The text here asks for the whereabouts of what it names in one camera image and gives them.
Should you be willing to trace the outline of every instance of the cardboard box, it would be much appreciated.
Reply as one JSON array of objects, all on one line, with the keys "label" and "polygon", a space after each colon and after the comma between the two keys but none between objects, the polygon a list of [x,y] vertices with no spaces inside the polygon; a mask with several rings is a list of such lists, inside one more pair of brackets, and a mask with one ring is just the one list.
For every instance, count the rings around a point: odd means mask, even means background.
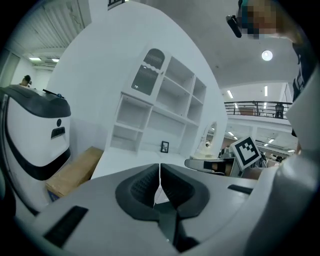
[{"label": "cardboard box", "polygon": [[75,161],[67,164],[59,172],[49,178],[46,189],[52,201],[68,195],[82,183],[90,180],[103,154],[103,150],[90,147]]}]

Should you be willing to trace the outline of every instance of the ceiling light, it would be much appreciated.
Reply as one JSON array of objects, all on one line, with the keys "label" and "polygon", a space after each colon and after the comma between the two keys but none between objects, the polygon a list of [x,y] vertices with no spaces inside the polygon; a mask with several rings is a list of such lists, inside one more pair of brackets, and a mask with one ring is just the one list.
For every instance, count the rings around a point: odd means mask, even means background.
[{"label": "ceiling light", "polygon": [[230,98],[233,99],[234,96],[232,95],[231,91],[230,90],[227,90],[227,93],[229,94]]},{"label": "ceiling light", "polygon": [[273,54],[271,51],[269,50],[265,50],[263,53],[262,53],[262,59],[264,59],[266,62],[270,61],[273,57]]},{"label": "ceiling light", "polygon": [[41,59],[40,58],[37,58],[37,57],[31,57],[31,58],[29,58],[31,61],[41,61]]}]

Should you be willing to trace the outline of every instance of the fluorescent light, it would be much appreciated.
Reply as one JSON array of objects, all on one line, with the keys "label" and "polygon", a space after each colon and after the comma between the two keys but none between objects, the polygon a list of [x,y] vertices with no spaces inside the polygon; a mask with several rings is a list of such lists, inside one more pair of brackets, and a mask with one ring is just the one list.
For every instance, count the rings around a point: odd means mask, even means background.
[{"label": "fluorescent light", "polygon": [[265,50],[262,55],[261,55],[262,59],[265,60],[266,62],[270,61],[273,57],[273,54],[271,51],[269,50]]},{"label": "fluorescent light", "polygon": [[40,58],[36,58],[36,57],[32,57],[32,58],[29,58],[31,61],[41,61]]},{"label": "fluorescent light", "polygon": [[230,90],[227,90],[227,93],[229,94],[230,98],[233,99],[234,96],[232,95],[231,91]]}]

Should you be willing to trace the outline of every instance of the white shelving unit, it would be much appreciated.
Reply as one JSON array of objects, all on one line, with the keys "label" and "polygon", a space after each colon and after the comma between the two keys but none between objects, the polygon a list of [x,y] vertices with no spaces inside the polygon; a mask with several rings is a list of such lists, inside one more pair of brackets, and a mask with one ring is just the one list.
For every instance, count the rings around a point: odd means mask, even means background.
[{"label": "white shelving unit", "polygon": [[135,91],[128,95],[133,75],[124,87],[115,113],[110,147],[161,154],[161,143],[165,141],[169,142],[170,154],[189,157],[202,115],[206,86],[180,61],[167,52],[164,54],[166,59],[159,72],[158,85],[149,96],[140,96],[141,93]]}]

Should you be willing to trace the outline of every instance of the black slot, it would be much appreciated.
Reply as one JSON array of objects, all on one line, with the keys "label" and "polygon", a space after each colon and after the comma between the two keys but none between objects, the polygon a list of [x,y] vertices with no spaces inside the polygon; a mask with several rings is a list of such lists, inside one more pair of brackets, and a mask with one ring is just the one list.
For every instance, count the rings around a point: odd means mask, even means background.
[{"label": "black slot", "polygon": [[74,206],[44,235],[44,238],[54,245],[62,247],[87,211],[87,208]]},{"label": "black slot", "polygon": [[65,133],[66,133],[66,129],[64,127],[55,128],[51,132],[51,139],[56,138]]},{"label": "black slot", "polygon": [[230,186],[228,186],[228,189],[234,190],[234,191],[237,191],[237,192],[241,192],[241,193],[244,193],[244,194],[248,194],[248,195],[250,195],[252,190],[254,190],[253,188],[244,187],[244,186],[238,186],[238,185],[230,185]]}]

